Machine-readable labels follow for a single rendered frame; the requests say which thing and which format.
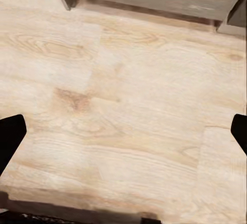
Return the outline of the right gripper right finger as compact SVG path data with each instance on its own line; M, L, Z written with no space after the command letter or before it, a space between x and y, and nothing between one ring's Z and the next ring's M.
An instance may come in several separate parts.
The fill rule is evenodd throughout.
M231 133L247 155L247 116L235 114Z

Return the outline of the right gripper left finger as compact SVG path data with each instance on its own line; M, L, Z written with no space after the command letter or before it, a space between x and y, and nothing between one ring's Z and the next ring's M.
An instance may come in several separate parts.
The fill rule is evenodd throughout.
M22 114L0 120L0 176L26 134Z

